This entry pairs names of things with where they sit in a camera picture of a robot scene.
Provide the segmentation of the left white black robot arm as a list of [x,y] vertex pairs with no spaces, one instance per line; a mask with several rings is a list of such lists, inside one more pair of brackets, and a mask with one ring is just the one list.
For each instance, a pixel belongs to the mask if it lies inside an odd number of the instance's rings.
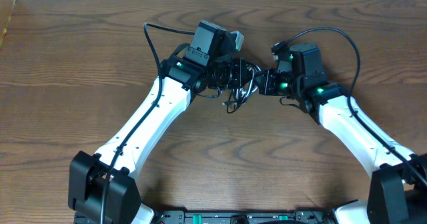
[[142,202],[137,180],[167,128],[206,89],[231,90],[235,106],[250,95],[256,70],[236,57],[240,32],[201,21],[191,38],[156,61],[153,86],[126,124],[94,154],[72,159],[68,205],[76,223],[152,223],[155,211]]

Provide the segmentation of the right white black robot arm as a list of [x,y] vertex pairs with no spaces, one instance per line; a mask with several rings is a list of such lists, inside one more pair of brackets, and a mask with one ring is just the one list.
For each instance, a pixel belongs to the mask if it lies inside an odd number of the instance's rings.
[[426,155],[399,144],[373,122],[349,91],[328,81],[315,43],[272,46],[278,66],[257,78],[260,94],[297,101],[297,107],[333,133],[370,178],[367,201],[331,210],[325,223],[425,223]]

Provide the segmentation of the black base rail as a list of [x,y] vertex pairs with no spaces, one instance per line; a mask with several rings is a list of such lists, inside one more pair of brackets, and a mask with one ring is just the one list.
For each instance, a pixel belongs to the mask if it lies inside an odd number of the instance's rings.
[[232,223],[305,223],[333,224],[336,220],[330,213],[301,209],[281,213],[252,212],[185,212],[157,211],[151,224],[232,224]]

